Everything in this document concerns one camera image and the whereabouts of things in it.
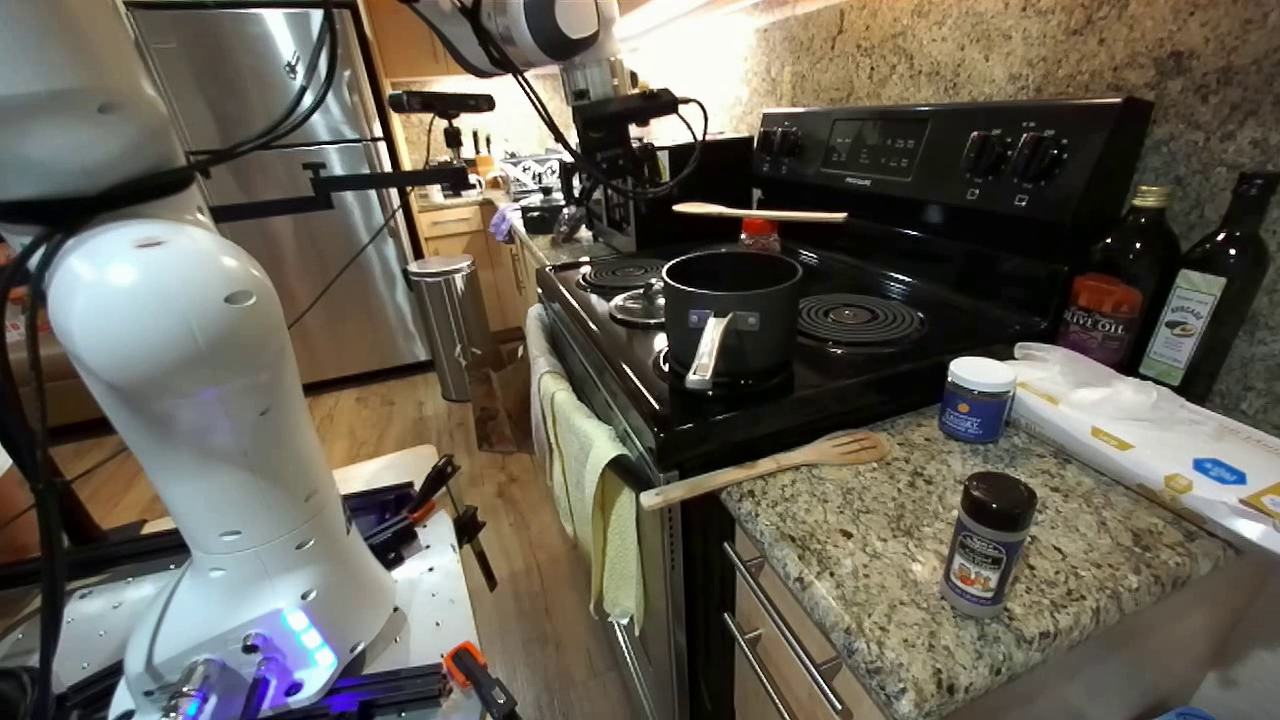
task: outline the backsplash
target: backsplash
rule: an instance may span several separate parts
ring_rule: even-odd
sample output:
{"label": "backsplash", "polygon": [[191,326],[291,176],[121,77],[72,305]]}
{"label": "backsplash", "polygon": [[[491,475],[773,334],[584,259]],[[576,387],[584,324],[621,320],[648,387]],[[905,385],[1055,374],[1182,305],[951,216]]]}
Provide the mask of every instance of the backsplash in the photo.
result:
{"label": "backsplash", "polygon": [[[629,42],[648,80],[750,131],[759,109],[1147,95],[1140,179],[1171,182],[1182,242],[1213,230],[1241,166],[1280,166],[1280,5],[1267,0],[844,0],[777,22],[686,18]],[[1265,236],[1280,262],[1280,208]],[[1221,374],[1213,409],[1280,432],[1280,270]]]}

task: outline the black pot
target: black pot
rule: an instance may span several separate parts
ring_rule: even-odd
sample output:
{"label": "black pot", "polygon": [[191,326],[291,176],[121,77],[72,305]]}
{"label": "black pot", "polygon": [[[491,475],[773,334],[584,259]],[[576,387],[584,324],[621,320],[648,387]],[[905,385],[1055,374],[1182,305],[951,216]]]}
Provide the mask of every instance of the black pot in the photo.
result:
{"label": "black pot", "polygon": [[709,248],[663,262],[672,385],[716,393],[793,366],[805,269],[789,257]]}

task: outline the wine bottle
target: wine bottle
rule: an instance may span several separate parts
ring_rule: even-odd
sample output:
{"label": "wine bottle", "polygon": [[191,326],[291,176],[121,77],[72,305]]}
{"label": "wine bottle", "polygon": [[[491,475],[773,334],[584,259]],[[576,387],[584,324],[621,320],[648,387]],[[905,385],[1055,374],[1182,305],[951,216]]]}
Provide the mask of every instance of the wine bottle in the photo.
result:
{"label": "wine bottle", "polygon": [[1083,269],[1072,274],[1058,344],[1119,373],[1134,366],[1179,269],[1163,208],[1163,182],[1134,182],[1119,224],[1086,248]]}
{"label": "wine bottle", "polygon": [[1140,374],[1159,381],[1189,401],[1213,393],[1271,262],[1258,224],[1277,187],[1280,172],[1241,172],[1221,227],[1179,259]]}

